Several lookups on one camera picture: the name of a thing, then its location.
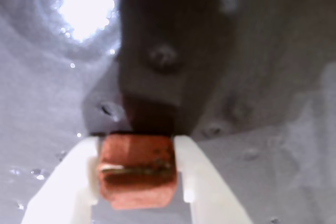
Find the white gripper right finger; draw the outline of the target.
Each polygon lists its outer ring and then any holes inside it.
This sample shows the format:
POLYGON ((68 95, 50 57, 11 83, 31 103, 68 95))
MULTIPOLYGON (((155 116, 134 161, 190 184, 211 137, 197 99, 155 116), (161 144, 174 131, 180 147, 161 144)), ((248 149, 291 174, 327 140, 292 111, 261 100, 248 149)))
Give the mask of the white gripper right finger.
POLYGON ((189 136, 176 136, 177 170, 192 223, 248 224, 252 219, 213 163, 189 136))

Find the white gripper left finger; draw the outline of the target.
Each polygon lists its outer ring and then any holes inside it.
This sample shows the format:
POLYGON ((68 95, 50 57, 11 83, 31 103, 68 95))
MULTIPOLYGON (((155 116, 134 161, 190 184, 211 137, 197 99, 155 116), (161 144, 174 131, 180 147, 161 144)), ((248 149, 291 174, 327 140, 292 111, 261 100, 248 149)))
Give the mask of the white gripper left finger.
POLYGON ((73 147, 29 201, 22 223, 91 223, 99 200, 99 148, 97 136, 73 147))

